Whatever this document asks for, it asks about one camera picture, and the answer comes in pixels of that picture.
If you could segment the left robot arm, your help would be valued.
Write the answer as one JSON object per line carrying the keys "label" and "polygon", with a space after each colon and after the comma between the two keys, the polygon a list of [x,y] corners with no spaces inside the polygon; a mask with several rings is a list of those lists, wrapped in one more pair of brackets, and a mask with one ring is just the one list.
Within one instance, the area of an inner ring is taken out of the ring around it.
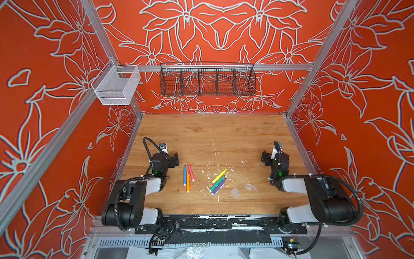
{"label": "left robot arm", "polygon": [[151,174],[116,181],[101,216],[102,225],[117,227],[124,232],[141,226],[160,225],[162,210],[146,207],[146,196],[162,191],[169,179],[168,170],[178,165],[177,153],[170,156],[159,152],[152,157]]}

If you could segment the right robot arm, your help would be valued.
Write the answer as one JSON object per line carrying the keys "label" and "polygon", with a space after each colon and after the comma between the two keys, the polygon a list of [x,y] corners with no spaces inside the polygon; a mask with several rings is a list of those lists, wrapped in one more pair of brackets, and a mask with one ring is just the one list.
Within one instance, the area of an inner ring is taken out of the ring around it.
{"label": "right robot arm", "polygon": [[280,210],[277,225],[282,232],[302,224],[350,226],[362,218],[362,199],[346,181],[331,175],[290,175],[289,155],[276,148],[272,153],[264,151],[261,162],[271,169],[271,186],[308,198],[305,205]]}

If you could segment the green marker pen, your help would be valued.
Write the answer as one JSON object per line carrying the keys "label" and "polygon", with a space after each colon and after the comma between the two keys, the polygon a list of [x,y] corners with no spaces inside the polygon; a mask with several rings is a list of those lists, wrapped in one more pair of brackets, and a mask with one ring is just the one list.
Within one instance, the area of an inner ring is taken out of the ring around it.
{"label": "green marker pen", "polygon": [[221,177],[211,188],[210,188],[210,193],[212,193],[220,184],[221,182],[225,179],[226,177]]}

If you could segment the purple marker pen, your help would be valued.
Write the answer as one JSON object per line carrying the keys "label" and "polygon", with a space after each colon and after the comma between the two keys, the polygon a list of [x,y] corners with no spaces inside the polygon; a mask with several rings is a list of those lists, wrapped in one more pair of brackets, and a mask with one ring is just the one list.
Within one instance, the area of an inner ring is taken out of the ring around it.
{"label": "purple marker pen", "polygon": [[218,191],[223,187],[226,182],[226,178],[213,190],[212,195],[216,195]]}

